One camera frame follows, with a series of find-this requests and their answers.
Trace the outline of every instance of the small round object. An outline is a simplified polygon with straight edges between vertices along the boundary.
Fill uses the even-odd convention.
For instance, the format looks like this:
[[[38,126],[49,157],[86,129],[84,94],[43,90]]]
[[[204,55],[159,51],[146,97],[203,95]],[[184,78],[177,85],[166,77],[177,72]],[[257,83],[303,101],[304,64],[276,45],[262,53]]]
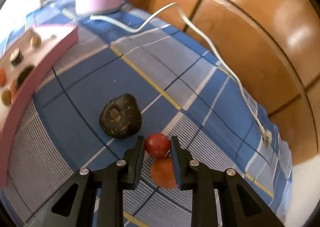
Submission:
[[[126,164],[126,161],[123,159],[120,159],[117,161],[117,166],[124,166]]]
[[[5,75],[5,70],[0,68],[0,87],[3,87],[7,82],[7,77]]]
[[[236,174],[236,171],[232,168],[227,169],[227,174],[230,176],[234,176]]]
[[[145,143],[146,152],[152,158],[164,158],[170,150],[171,143],[168,137],[162,133],[151,134]]]
[[[33,48],[35,48],[35,49],[37,49],[38,47],[40,47],[40,45],[41,45],[41,37],[40,37],[40,35],[39,34],[34,34],[33,36],[32,36],[32,38],[31,38],[31,40],[30,40],[30,45],[33,47]]]
[[[89,169],[87,169],[87,168],[82,168],[82,169],[80,169],[80,175],[87,175],[87,174],[89,174]]]
[[[177,188],[171,158],[156,160],[150,169],[150,176],[157,186],[165,189]]]
[[[16,48],[10,55],[10,63],[13,66],[17,66],[23,60],[23,55],[19,48]]]
[[[199,164],[200,164],[199,161],[198,161],[198,160],[195,160],[195,159],[190,160],[189,163],[190,163],[191,166],[199,166]]]
[[[1,102],[3,105],[9,106],[11,104],[11,92],[6,89],[1,94]]]

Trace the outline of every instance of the orange ball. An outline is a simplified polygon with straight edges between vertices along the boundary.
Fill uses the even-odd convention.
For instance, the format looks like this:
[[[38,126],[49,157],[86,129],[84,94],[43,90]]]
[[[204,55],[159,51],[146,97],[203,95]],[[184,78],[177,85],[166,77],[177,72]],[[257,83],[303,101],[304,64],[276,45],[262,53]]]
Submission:
[[[0,86],[4,86],[7,82],[7,78],[5,76],[5,71],[3,68],[0,68]]]
[[[151,166],[150,175],[156,185],[161,188],[173,189],[178,187],[171,158],[156,160]]]

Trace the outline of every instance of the cable plug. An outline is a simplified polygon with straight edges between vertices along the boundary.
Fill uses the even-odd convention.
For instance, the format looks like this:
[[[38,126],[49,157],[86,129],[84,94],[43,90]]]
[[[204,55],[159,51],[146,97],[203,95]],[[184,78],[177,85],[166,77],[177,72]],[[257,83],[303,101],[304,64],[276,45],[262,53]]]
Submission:
[[[265,130],[262,134],[261,134],[262,140],[263,142],[266,144],[267,148],[269,145],[271,145],[272,142],[272,133],[270,130]]]

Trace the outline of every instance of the tablecloth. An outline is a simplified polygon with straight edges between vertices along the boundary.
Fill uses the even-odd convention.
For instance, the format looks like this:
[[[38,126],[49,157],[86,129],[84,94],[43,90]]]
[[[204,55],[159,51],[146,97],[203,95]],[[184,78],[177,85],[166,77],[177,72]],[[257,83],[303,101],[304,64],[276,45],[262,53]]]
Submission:
[[[125,5],[109,15],[138,28],[150,14]],[[134,147],[137,136],[177,135],[183,148],[212,169],[234,168],[284,219],[291,197],[292,160],[287,142],[266,110],[245,91],[251,108],[272,132],[266,145],[239,87],[214,55],[184,32],[154,18],[132,34],[75,12],[75,0],[50,0],[29,14],[27,27],[77,24],[79,41],[52,67],[30,100],[16,135],[0,199],[18,226],[30,224],[57,189],[79,168],[106,167]],[[14,41],[25,26],[0,44]],[[114,140],[99,126],[105,104],[132,94],[143,125]],[[136,191],[124,191],[126,226],[190,226],[191,191],[165,190],[150,178],[146,158]],[[94,221],[97,218],[97,195]],[[218,221],[222,225],[219,197]]]

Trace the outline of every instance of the wooden wall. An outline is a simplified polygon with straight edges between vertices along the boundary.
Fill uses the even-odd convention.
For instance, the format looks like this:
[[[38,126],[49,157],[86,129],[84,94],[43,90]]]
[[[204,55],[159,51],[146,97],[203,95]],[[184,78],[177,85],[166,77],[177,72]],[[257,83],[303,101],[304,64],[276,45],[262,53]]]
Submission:
[[[309,0],[127,1],[150,13],[178,2],[267,109],[292,149],[293,163],[318,153],[320,19]],[[205,45],[174,8],[160,18]]]

